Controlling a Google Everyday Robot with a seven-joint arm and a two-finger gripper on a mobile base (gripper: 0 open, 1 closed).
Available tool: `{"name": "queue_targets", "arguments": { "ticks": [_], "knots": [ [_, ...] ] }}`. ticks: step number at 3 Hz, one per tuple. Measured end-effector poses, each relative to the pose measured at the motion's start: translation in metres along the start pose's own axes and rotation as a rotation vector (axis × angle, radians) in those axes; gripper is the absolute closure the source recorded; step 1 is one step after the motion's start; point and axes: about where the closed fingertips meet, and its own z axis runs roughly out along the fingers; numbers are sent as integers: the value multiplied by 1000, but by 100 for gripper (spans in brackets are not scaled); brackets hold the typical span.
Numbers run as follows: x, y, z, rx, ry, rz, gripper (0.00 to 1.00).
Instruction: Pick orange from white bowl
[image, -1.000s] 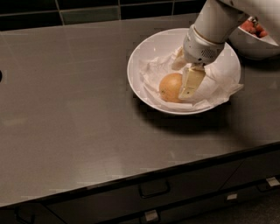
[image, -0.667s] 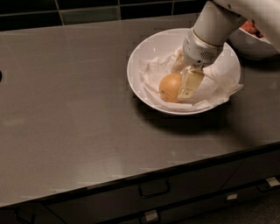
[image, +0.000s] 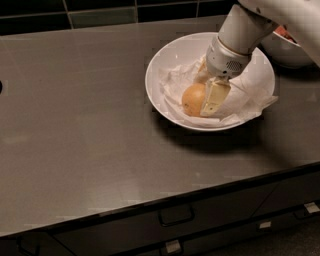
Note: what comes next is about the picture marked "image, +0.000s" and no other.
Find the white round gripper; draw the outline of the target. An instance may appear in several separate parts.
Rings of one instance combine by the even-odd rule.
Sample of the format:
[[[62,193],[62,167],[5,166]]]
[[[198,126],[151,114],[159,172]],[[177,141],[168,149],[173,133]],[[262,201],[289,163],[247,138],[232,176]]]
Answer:
[[[251,57],[251,54],[243,55],[230,50],[218,36],[213,37],[206,52],[206,62],[200,65],[194,78],[195,83],[206,83],[205,98],[200,110],[202,116],[210,117],[220,108],[231,90],[226,79],[239,76],[251,61]]]

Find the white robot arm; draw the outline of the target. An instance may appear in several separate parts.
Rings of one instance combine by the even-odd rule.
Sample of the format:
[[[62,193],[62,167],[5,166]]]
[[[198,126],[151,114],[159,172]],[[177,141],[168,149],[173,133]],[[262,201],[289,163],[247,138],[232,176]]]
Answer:
[[[265,37],[283,27],[320,65],[320,0],[238,0],[206,52],[195,80],[228,87]]]

